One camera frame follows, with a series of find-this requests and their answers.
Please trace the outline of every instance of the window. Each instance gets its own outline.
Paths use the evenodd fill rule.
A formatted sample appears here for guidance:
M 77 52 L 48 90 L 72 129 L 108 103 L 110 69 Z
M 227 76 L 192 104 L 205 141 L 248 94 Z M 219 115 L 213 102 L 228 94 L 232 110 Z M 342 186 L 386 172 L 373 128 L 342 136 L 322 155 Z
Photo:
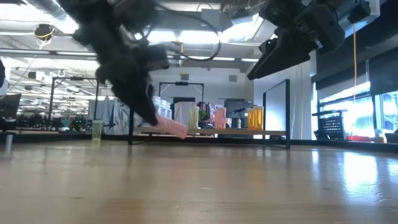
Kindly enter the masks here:
M 373 104 L 370 96 L 333 103 L 323 106 L 323 111 L 347 110 L 343 113 L 343 123 L 346 135 L 374 137 Z
M 393 133 L 398 128 L 398 91 L 382 95 L 382 122 L 385 133 Z

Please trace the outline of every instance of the yellow bottle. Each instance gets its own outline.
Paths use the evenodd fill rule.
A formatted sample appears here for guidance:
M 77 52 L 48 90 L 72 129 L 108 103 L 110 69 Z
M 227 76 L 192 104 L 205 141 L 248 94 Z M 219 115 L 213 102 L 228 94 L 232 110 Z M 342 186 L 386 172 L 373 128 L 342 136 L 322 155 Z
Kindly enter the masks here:
M 248 130 L 254 129 L 254 109 L 248 109 Z
M 254 129 L 263 130 L 264 124 L 264 107 L 255 106 L 254 107 Z

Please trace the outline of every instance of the pink object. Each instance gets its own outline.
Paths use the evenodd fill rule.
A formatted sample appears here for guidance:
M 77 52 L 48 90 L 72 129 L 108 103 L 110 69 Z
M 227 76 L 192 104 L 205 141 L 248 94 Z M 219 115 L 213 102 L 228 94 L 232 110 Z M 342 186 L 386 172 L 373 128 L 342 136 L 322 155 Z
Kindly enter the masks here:
M 225 129 L 226 108 L 218 108 L 216 110 L 215 128 Z
M 165 117 L 158 117 L 157 128 L 164 130 L 167 133 L 174 134 L 178 136 L 180 139 L 185 139 L 188 134 L 188 127 L 183 125 L 182 123 L 178 123 L 176 121 L 172 121 Z

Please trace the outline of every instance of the wooden surface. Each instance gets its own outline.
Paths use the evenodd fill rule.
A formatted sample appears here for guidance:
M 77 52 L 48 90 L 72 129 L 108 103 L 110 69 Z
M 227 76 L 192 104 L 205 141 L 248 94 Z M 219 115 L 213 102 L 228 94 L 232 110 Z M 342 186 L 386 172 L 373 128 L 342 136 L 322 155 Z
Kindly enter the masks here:
M 152 127 L 136 127 L 136 132 L 162 133 L 162 130 Z M 188 134 L 242 134 L 242 135 L 286 135 L 285 131 L 258 131 L 247 129 L 189 129 Z
M 397 223 L 398 160 L 333 148 L 14 145 L 4 224 Z

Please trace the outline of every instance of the ceiling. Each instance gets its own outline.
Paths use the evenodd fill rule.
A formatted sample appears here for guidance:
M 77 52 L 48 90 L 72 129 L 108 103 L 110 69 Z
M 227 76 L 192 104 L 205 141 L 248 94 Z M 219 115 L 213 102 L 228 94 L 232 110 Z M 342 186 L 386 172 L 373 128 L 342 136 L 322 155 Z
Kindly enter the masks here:
M 42 50 L 74 52 L 75 54 L 78 52 L 89 52 L 87 48 L 71 38 L 73 33 L 71 30 L 76 29 L 76 24 L 70 21 L 68 23 L 60 22 L 50 13 L 38 10 L 30 4 L 16 5 L 2 4 L 2 2 L 4 0 L 0 0 L 0 11 L 2 12 L 0 15 L 0 49 L 38 50 L 43 43 L 34 36 L 33 31 L 38 24 L 45 23 L 53 25 L 56 28 L 56 32 L 51 41 L 47 42 L 47 45 L 41 46 Z M 40 2 L 40 0 L 23 0 L 23 2 L 36 3 Z M 210 0 L 207 1 L 208 4 L 200 4 L 198 1 L 192 0 L 163 0 L 160 3 L 171 9 L 200 17 L 202 10 L 210 9 L 210 6 L 215 11 L 227 13 L 249 6 L 255 12 L 255 10 L 258 10 L 258 5 L 262 2 L 263 0 Z M 173 37 L 178 40 L 184 38 L 183 52 L 187 55 L 208 57 L 216 49 L 214 39 L 217 36 L 207 31 L 207 28 L 200 23 L 172 16 L 165 11 L 160 12 L 160 14 L 163 22 L 155 28 L 154 33 L 150 36 L 149 39 L 153 40 L 152 43 L 164 43 L 162 38 L 165 32 L 171 32 L 174 34 Z M 188 31 L 192 30 L 202 31 L 202 33 L 187 36 Z M 273 30 L 274 27 L 262 22 L 258 15 L 253 17 L 252 22 L 224 30 L 224 32 L 219 33 L 223 43 L 218 57 L 258 58 L 261 54 L 258 51 L 258 45 L 261 42 L 255 42 L 251 39 L 255 36 L 257 38 L 262 36 L 263 39 L 268 39 Z M 64 56 L 56 58 L 52 55 L 42 57 L 18 52 L 13 52 L 12 54 L 0 53 L 0 56 L 7 69 L 10 70 L 8 93 L 22 93 L 21 109 L 23 111 L 48 112 L 52 77 L 61 76 L 68 78 L 78 76 L 94 78 L 95 70 L 98 68 L 94 57 Z M 238 68 L 241 72 L 245 72 L 252 63 L 233 59 L 210 62 L 182 60 L 183 67 Z M 29 78 L 29 72 L 36 72 L 36 78 Z M 54 108 L 56 112 L 86 111 L 88 109 L 88 99 L 95 98 L 95 80 L 71 81 L 65 79 L 57 81 L 56 85 L 58 85 L 54 91 Z M 105 96 L 112 96 L 109 86 L 101 86 L 99 95 L 101 96 L 100 99 Z

